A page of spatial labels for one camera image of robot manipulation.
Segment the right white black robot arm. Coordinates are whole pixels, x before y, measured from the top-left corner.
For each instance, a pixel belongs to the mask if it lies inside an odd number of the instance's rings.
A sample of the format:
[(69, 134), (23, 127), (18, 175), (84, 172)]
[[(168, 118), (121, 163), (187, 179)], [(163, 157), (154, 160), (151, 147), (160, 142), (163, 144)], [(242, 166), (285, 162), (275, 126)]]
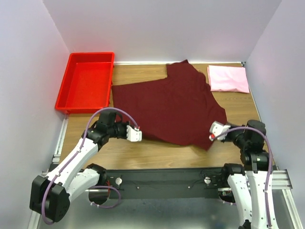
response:
[(246, 125), (216, 124), (211, 134), (222, 142), (232, 142), (240, 150), (242, 164), (225, 164), (220, 183), (230, 187), (241, 229), (276, 229), (272, 194), (272, 151), (265, 124), (249, 120)]

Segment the maroon t shirt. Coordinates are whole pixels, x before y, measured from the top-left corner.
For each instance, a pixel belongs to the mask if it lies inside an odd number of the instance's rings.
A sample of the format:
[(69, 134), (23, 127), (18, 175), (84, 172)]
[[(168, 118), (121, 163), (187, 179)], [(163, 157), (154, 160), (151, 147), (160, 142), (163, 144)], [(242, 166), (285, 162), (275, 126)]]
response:
[(206, 77), (187, 60), (168, 64), (167, 77), (112, 87), (113, 105), (132, 116), (143, 137), (208, 150), (214, 121), (227, 122)]

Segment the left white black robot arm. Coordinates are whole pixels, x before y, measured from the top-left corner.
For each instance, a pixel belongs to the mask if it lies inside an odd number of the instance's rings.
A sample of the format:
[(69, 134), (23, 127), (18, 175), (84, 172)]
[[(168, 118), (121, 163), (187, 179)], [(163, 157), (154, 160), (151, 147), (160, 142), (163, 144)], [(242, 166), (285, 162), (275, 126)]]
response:
[(137, 122), (125, 111), (118, 108), (102, 108), (94, 113), (99, 119), (88, 121), (76, 147), (68, 156), (45, 176), (38, 175), (31, 185), (30, 209), (41, 214), (45, 224), (59, 222), (66, 215), (70, 204), (86, 190), (119, 190), (107, 180), (106, 170), (91, 164), (82, 170), (84, 164), (111, 138), (130, 142), (142, 140)]

